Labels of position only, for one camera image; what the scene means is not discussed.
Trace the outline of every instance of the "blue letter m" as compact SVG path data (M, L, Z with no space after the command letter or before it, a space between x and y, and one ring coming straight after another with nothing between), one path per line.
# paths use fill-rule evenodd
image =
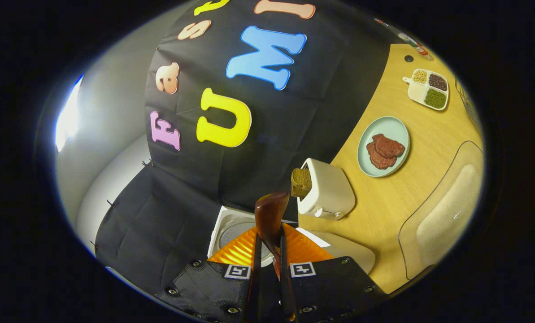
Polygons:
M283 90L291 75L289 70L282 68L274 71L265 67L293 64L291 57L275 47L285 48L290 54L298 54L303 49L307 36L266 31L256 26L249 26L241 33L241 41L253 46L257 52L232 57L226 68L226 76L232 79L236 75L247 75L272 82L276 90Z

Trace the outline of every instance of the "white wall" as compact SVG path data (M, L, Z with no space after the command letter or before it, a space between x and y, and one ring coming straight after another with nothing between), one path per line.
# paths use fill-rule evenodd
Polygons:
M87 249L94 255L96 233L100 223L110 208L106 200L113 202L130 181L148 163L150 151L146 135L139 137L129 147L116 156L98 175L80 205L75 232Z
M177 6L140 26L84 74L78 96L79 129L56 158L58 190L73 227L83 198L101 170L146 133L144 90L154 51L193 4L192 0Z

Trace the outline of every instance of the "light blue plate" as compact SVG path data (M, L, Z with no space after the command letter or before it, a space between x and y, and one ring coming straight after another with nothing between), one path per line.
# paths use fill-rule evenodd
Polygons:
M373 136L382 133L385 137L399 141L401 145L405 146L403 155L397 157L395 164L386 170L380 170L375 167L369 158L369 152L366 147L368 143L373 141ZM359 147L357 149L357 160L359 161L359 167L361 170L372 177L383 177L392 174L399 169L407 159L409 149L411 148L411 139L407 127L401 122L401 120L385 116L376 119L365 129L361 140L359 141Z

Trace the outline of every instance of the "green peas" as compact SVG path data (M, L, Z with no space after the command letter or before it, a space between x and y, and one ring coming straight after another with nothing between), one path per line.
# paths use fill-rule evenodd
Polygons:
M433 108L440 109L445 106L446 95L441 92L437 92L432 88L429 88L427 91L427 96L425 97L425 104L432 106Z

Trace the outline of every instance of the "lentils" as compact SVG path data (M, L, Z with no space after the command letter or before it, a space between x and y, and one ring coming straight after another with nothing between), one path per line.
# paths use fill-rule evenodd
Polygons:
M418 70L415 75L413 75L413 81L419 83L427 83L427 71Z
M432 87L438 88L439 90L442 90L442 91L447 90L445 79L438 75L431 74L431 76L429 76L429 85L431 85Z
M433 108L440 109L445 106L446 95L441 92L437 92L432 88L427 91L425 97L425 104L432 106Z

